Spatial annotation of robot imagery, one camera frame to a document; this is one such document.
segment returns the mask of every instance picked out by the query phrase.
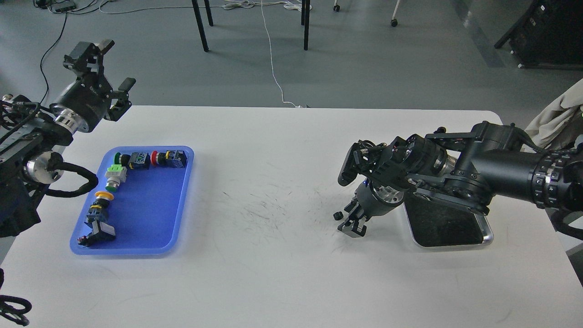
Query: black cable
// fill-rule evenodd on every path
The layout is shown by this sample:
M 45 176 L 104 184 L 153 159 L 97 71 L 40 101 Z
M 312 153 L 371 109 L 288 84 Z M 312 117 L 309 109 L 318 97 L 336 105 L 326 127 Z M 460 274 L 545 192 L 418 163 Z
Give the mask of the black cable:
M 103 4 L 99 5 L 97 8 L 95 8 L 93 10 L 90 10 L 88 12 L 81 12 L 81 13 L 75 13 L 74 12 L 74 13 L 71 13 L 71 15 L 85 15 L 86 13 L 95 12 L 95 11 L 98 11 L 100 8 L 103 8 L 103 6 L 105 6 L 108 3 L 109 3 L 109 1 L 105 1 Z
M 78 175 L 84 177 L 85 179 L 87 179 L 87 183 L 80 186 L 79 189 L 77 189 L 75 191 L 62 191 L 62 190 L 47 189 L 46 195 L 48 195 L 48 196 L 61 197 L 61 198 L 77 197 L 77 196 L 81 196 L 83 194 L 90 192 L 91 190 L 93 190 L 93 188 L 97 187 L 97 185 L 99 184 L 99 179 L 97 178 L 97 176 L 95 174 L 93 174 L 93 172 L 84 168 L 83 166 L 79 166 L 79 165 L 75 165 L 75 164 L 71 164 L 71 163 L 66 163 L 66 162 L 61 162 L 61 163 L 56 163 L 55 165 L 53 165 L 47 169 L 74 172 L 74 173 L 77 173 Z
M 65 20 L 63 21 L 63 28 L 61 29 L 61 32 L 59 33 L 59 37 L 55 40 L 55 42 L 52 44 L 52 46 L 47 49 L 47 51 L 44 52 L 43 56 L 40 58 L 40 72 L 43 75 L 44 78 L 44 83 L 47 85 L 47 91 L 45 91 L 43 98 L 40 100 L 39 103 L 43 103 L 45 97 L 47 97 L 48 94 L 48 81 L 47 81 L 47 76 L 44 75 L 44 71 L 43 71 L 43 60 L 44 57 L 48 54 L 49 51 L 51 51 L 51 49 L 53 49 L 57 43 L 60 41 L 61 37 L 63 36 L 63 31 L 65 30 L 65 25 L 67 24 L 67 16 L 68 14 L 65 13 Z
M 22 305 L 23 308 L 16 309 L 8 303 Z M 29 320 L 26 319 L 24 314 L 29 312 L 32 307 L 33 305 L 24 298 L 0 295 L 0 316 L 22 326 L 27 326 L 29 324 Z
M 8 131 L 8 133 L 6 133 L 5 135 L 2 136 L 0 138 L 0 144 L 2 144 L 4 142 L 4 140 L 8 139 L 8 137 L 10 137 L 18 129 L 22 128 L 28 121 L 32 120 L 33 117 L 36 116 L 36 114 L 38 114 L 40 112 L 40 109 L 41 109 L 40 103 L 34 103 L 34 104 L 36 104 L 35 109 L 24 120 L 20 121 L 10 131 Z

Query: white cable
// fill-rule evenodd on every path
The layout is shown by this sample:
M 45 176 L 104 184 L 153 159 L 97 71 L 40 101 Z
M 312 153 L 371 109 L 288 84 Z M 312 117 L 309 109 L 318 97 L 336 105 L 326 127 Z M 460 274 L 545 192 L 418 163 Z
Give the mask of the white cable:
M 261 0 L 260 3 L 254 2 L 254 1 L 248 1 L 248 0 L 225 0 L 226 2 L 229 2 L 228 4 L 224 4 L 221 7 L 223 7 L 223 9 L 225 10 L 231 10 L 231 9 L 235 9 L 235 8 L 253 8 L 255 6 L 260 6 L 263 8 L 263 6 L 273 6 L 273 5 L 283 5 L 283 7 L 287 10 L 290 11 L 299 11 L 301 12 L 301 4 L 295 4 L 292 1 L 275 1 L 275 2 L 263 2 L 263 0 Z
M 148 11 L 148 10 L 151 10 L 151 9 L 192 8 L 192 6 L 174 6 L 174 7 L 171 6 L 171 7 L 140 8 L 140 9 L 134 9 L 132 11 L 126 11 L 126 12 L 105 12 L 105 11 L 101 10 L 101 7 L 103 7 L 105 1 L 107 1 L 107 0 L 101 0 L 101 3 L 99 4 L 99 11 L 101 13 L 106 13 L 106 14 L 109 14 L 109 15 L 117 15 L 117 14 L 120 14 L 120 13 L 132 13 L 132 12 L 139 12 L 139 11 Z M 210 7 L 211 8 L 219 8 L 221 6 L 210 6 Z
M 126 12 L 105 12 L 105 11 L 101 10 L 101 7 L 103 7 L 103 5 L 105 5 L 106 1 L 107 0 L 101 0 L 101 3 L 99 3 L 99 11 L 101 13 L 106 13 L 109 15 L 117 15 L 120 13 L 132 13 L 132 12 L 139 12 L 139 11 L 148 11 L 151 9 L 192 8 L 192 6 L 169 6 L 169 7 L 140 8 L 140 9 L 134 9 L 132 11 L 126 11 Z M 282 5 L 283 4 L 283 7 L 287 10 L 301 12 L 301 4 L 294 4 L 291 1 L 277 1 L 277 2 L 263 2 L 263 1 L 261 1 L 260 4 L 253 2 L 253 1 L 247 1 L 247 0 L 243 0 L 243 1 L 225 0 L 225 1 L 230 2 L 230 3 L 224 4 L 222 6 L 210 6 L 210 7 L 211 8 L 223 8 L 223 9 L 229 11 L 229 10 L 235 9 L 235 8 L 253 8 L 255 6 L 260 6 L 263 8 L 263 6 L 273 6 L 273 5 Z
M 267 32 L 267 39 L 269 40 L 269 59 L 271 60 L 271 75 L 273 75 L 273 80 L 275 81 L 275 84 L 278 85 L 279 90 L 282 92 L 282 103 L 292 104 L 294 107 L 299 108 L 299 106 L 296 106 L 296 104 L 284 100 L 282 86 L 279 85 L 278 79 L 275 78 L 275 70 L 273 68 L 273 51 L 271 49 L 271 37 L 269 36 L 269 31 L 267 30 L 267 22 L 265 21 L 265 15 L 263 14 L 263 5 L 261 5 L 261 16 L 263 16 L 263 26 L 265 26 L 265 31 Z

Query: cable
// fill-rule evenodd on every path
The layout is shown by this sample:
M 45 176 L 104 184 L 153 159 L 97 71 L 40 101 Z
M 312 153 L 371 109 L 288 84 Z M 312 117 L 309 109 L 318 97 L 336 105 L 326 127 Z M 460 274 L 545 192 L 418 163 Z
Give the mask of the cable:
M 106 0 L 101 0 L 101 3 L 99 4 L 99 7 L 98 7 L 99 12 L 106 13 L 106 14 L 109 14 L 109 15 L 117 15 L 117 14 L 120 14 L 120 13 L 132 13 L 132 12 L 139 12 L 139 11 L 148 11 L 148 10 L 151 10 L 151 9 L 192 8 L 192 6 L 152 7 L 152 8 L 140 8 L 140 9 L 135 9 L 135 10 L 126 11 L 126 12 L 105 12 L 105 11 L 101 10 L 101 7 L 103 7 L 105 5 L 103 3 L 104 1 L 106 1 Z
M 105 0 L 102 0 L 99 7 L 97 7 L 96 9 L 94 9 L 90 12 L 99 10 L 101 13 L 106 13 L 108 15 L 118 15 L 118 14 L 122 14 L 122 13 L 148 11 L 148 10 L 152 10 L 152 9 L 192 8 L 192 6 L 167 6 L 167 7 L 140 8 L 140 9 L 134 9 L 134 10 L 125 11 L 125 12 L 105 12 L 105 11 L 101 10 L 101 8 L 109 1 L 105 1 L 105 3 L 104 3 L 104 1 Z M 229 2 L 229 4 L 224 4 L 221 6 L 210 6 L 210 8 L 223 8 L 225 10 L 231 10 L 231 9 L 235 9 L 235 8 L 253 8 L 255 6 L 263 7 L 263 6 L 283 5 L 283 7 L 285 9 L 293 10 L 293 11 L 301 11 L 301 4 L 295 4 L 291 1 L 276 1 L 276 2 L 261 2 L 261 3 L 256 3 L 254 1 L 247 1 L 247 0 L 243 0 L 243 1 L 225 0 L 225 1 Z
M 46 193 L 47 196 L 61 197 L 61 198 L 74 198 L 74 197 L 81 196 L 81 195 L 84 195 L 84 194 L 90 192 L 91 190 L 93 190 L 93 188 L 97 187 L 97 185 L 99 184 L 99 179 L 97 178 L 97 176 L 93 172 L 84 168 L 83 166 L 79 166 L 79 165 L 75 165 L 75 164 L 71 164 L 71 163 L 66 163 L 66 162 L 61 162 L 61 163 L 56 163 L 55 165 L 52 165 L 52 166 L 47 166 L 47 169 L 74 172 L 74 173 L 77 173 L 78 175 L 84 177 L 85 179 L 87 179 L 87 182 L 84 185 L 80 186 L 75 191 L 62 191 L 62 190 L 47 189 L 47 193 Z
M 265 21 L 265 15 L 263 14 L 263 5 L 261 5 L 261 16 L 263 16 L 263 26 L 265 26 L 265 31 L 267 32 L 267 38 L 269 40 L 269 59 L 271 60 L 271 74 L 273 75 L 273 80 L 275 81 L 275 84 L 278 85 L 279 90 L 282 92 L 282 103 L 292 104 L 294 107 L 298 107 L 296 106 L 296 104 L 284 100 L 282 86 L 279 85 L 278 79 L 275 77 L 275 70 L 273 68 L 273 51 L 271 48 L 271 37 L 269 36 L 269 31 L 267 30 L 267 22 Z
M 65 30 L 65 25 L 67 24 L 67 16 L 68 16 L 68 13 L 65 13 L 65 20 L 63 21 L 63 28 L 61 28 L 61 32 L 59 33 L 59 37 L 55 40 L 55 42 L 52 44 L 52 46 L 49 49 L 47 49 L 47 51 L 44 52 L 42 58 L 40 58 L 40 72 L 43 75 L 44 83 L 47 85 L 47 90 L 44 92 L 44 96 L 39 102 L 41 104 L 43 103 L 45 97 L 47 97 L 47 94 L 48 94 L 48 81 L 47 81 L 47 76 L 44 74 L 44 71 L 43 71 L 43 60 L 44 60 L 44 57 L 48 54 L 48 52 L 51 51 L 51 49 L 53 49 L 57 45 L 57 43 L 59 42 L 59 40 L 63 36 L 63 31 Z
M 21 305 L 23 308 L 16 309 L 8 303 Z M 26 319 L 24 314 L 31 309 L 32 304 L 24 298 L 0 295 L 0 316 L 5 317 L 12 322 L 15 322 L 21 326 L 27 326 L 29 324 L 29 320 Z
M 273 5 L 283 5 L 283 7 L 287 10 L 291 10 L 291 11 L 299 11 L 301 12 L 301 4 L 294 4 L 292 1 L 276 1 L 276 2 L 263 2 L 263 0 L 260 3 L 256 3 L 254 1 L 248 1 L 248 0 L 243 0 L 243 1 L 238 1 L 238 0 L 225 0 L 226 2 L 229 2 L 229 4 L 224 4 L 221 7 L 225 10 L 231 10 L 231 9 L 236 9 L 236 8 L 253 8 L 255 6 L 260 6 L 263 8 L 263 6 L 273 6 Z
M 32 120 L 36 114 L 38 114 L 41 110 L 40 103 L 35 103 L 36 107 L 34 110 L 22 121 L 20 121 L 17 125 L 15 125 L 10 131 L 8 131 L 5 135 L 0 138 L 0 144 L 2 144 L 8 137 L 10 137 L 14 132 L 18 129 L 22 128 L 28 121 Z

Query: scratch mark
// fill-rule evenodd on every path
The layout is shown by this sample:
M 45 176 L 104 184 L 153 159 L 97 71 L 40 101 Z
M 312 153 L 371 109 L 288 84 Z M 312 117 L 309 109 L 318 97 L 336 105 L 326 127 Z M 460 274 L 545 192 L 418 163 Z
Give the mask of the scratch mark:
M 97 304 L 99 304 L 99 301 L 93 304 L 93 306 L 89 310 L 87 310 L 87 313 L 91 312 L 91 310 L 93 310 L 97 306 Z
M 265 217 L 265 216 L 263 216 L 263 215 L 261 215 L 261 214 L 257 214 L 257 213 L 255 213 L 255 212 L 253 212 L 253 211 L 251 211 L 251 210 L 248 210 L 248 209 L 245 209 L 245 210 L 246 210 L 246 211 L 247 211 L 247 212 L 248 212 L 250 215 L 254 215 L 254 216 L 256 216 L 256 217 L 260 217 L 260 218 L 263 218 L 263 219 L 269 220 L 269 218 L 268 218 L 268 217 Z
M 265 163 L 266 163 L 267 165 L 269 165 L 269 166 L 273 167 L 273 168 L 276 168 L 276 169 L 278 169 L 278 170 L 281 170 L 281 169 L 282 169 L 282 168 L 280 168 L 280 167 L 277 167 L 277 166 L 275 166 L 275 165 L 273 165 L 273 164 L 271 164 L 271 163 L 269 163 L 269 162 L 265 162 Z
M 116 278 L 118 278 L 119 280 L 121 280 L 121 278 L 120 278 L 120 277 L 119 277 L 119 276 L 118 276 L 118 275 L 117 275 L 115 272 L 111 271 L 111 269 L 109 269 L 109 268 L 107 268 L 107 267 L 104 267 L 104 266 L 99 266 L 99 267 L 100 267 L 100 268 L 102 268 L 103 270 L 105 270 L 105 271 L 107 271 L 107 272 L 111 273 L 112 275 L 114 275 L 114 276 L 115 276 Z
M 505 316 L 504 318 L 502 318 L 502 319 L 500 319 L 500 320 L 496 321 L 496 324 L 498 324 L 498 323 L 502 323 L 503 321 L 505 321 L 506 319 L 508 319 L 508 317 L 510 316 L 510 313 L 512 313 L 512 309 L 510 309 L 510 310 L 508 311 L 508 313 L 506 314 L 506 316 Z
M 330 253 L 334 253 L 335 251 L 339 250 L 342 247 L 344 247 L 344 245 L 340 245 L 340 246 L 334 248 Z
M 117 302 L 117 305 L 122 304 L 122 303 L 127 302 L 127 301 L 131 301 L 132 299 L 150 297 L 150 296 L 154 296 L 154 295 L 155 295 L 154 293 L 149 293 L 149 294 L 144 294 L 144 295 L 140 295 L 140 296 L 134 296 L 134 297 L 126 298 L 126 299 L 123 299 L 123 300 Z
M 223 252 L 220 251 L 220 249 L 219 249 L 219 247 L 217 245 L 217 241 L 215 239 L 215 236 L 213 236 L 213 243 L 215 244 L 215 248 L 217 249 L 217 252 L 219 252 L 220 257 L 223 258 L 223 262 L 226 262 L 227 260 L 225 260 L 224 255 L 223 255 Z

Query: beige cloth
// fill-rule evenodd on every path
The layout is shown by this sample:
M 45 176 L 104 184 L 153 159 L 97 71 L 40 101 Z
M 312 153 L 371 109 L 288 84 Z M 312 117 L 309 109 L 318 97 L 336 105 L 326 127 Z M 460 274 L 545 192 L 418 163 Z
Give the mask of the beige cloth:
M 525 131 L 542 148 L 558 149 L 583 134 L 583 79 L 551 102 Z

